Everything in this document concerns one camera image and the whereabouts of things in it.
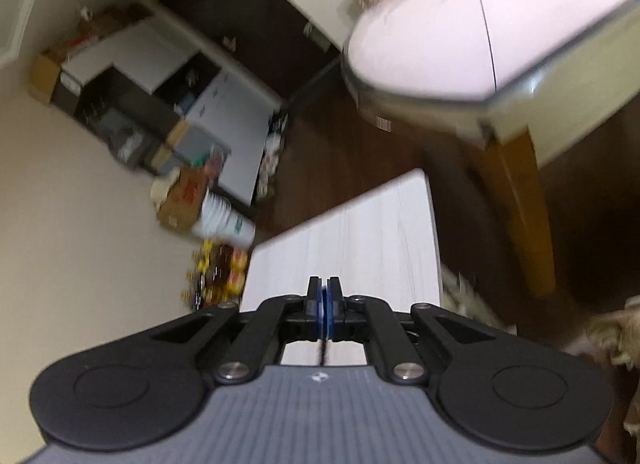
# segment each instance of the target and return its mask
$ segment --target dark wooden floor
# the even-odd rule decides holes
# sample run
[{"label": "dark wooden floor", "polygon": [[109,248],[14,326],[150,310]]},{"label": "dark wooden floor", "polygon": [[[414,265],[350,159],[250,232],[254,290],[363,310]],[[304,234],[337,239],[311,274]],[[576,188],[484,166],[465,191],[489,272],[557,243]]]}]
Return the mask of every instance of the dark wooden floor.
[{"label": "dark wooden floor", "polygon": [[[639,114],[640,101],[634,100],[542,170],[559,282],[545,300],[529,296],[506,233],[458,140],[433,133],[417,144],[380,131],[358,116],[343,88],[291,124],[276,193],[258,215],[258,234],[265,239],[286,231],[421,168],[430,181],[442,262],[473,282],[519,335],[562,346],[581,334],[588,317],[640,294]],[[634,388],[616,386],[628,404]],[[616,415],[625,411],[618,404]],[[616,441],[608,443],[614,461],[632,459],[631,438]]]}]

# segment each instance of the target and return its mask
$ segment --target metal bolt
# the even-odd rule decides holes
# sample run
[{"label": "metal bolt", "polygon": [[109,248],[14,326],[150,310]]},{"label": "metal bolt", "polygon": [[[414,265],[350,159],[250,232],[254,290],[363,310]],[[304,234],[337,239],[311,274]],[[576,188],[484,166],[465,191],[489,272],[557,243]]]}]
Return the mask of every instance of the metal bolt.
[{"label": "metal bolt", "polygon": [[218,375],[228,380],[241,379],[249,375],[249,367],[239,361],[229,361],[218,367]]},{"label": "metal bolt", "polygon": [[394,375],[401,380],[414,380],[424,375],[424,368],[417,363],[401,363],[394,367]]}]

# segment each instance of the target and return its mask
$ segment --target wooden table leg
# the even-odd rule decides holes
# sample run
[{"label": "wooden table leg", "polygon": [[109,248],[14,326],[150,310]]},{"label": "wooden table leg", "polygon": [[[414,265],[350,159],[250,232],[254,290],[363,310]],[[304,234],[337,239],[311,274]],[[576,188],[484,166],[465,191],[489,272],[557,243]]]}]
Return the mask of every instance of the wooden table leg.
[{"label": "wooden table leg", "polygon": [[529,131],[506,144],[497,140],[474,149],[478,171],[504,216],[527,284],[535,297],[556,287],[554,253],[545,194]]}]

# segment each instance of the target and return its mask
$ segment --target white table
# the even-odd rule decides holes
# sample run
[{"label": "white table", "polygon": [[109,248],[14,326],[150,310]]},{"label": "white table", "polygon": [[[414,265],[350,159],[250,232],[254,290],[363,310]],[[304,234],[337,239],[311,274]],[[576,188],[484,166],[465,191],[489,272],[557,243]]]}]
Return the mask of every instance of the white table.
[{"label": "white table", "polygon": [[[440,304],[440,258],[427,180],[414,170],[282,235],[252,255],[241,311],[262,300],[304,295],[309,277],[339,277],[342,293],[386,300],[408,312]],[[317,364],[318,345],[287,346],[284,364]],[[355,343],[332,344],[328,363],[363,364]]]}]

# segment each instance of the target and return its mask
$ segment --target ribbed gray surface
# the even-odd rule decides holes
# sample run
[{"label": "ribbed gray surface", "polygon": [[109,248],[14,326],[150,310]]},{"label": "ribbed gray surface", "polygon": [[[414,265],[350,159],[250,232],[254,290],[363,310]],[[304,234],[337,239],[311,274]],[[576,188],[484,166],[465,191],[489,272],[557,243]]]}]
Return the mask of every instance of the ribbed gray surface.
[{"label": "ribbed gray surface", "polygon": [[[326,378],[318,379],[319,372]],[[461,436],[423,392],[372,367],[267,367],[219,388],[188,428],[117,454],[49,446],[37,464],[602,464],[585,447],[552,456],[501,454]]]}]

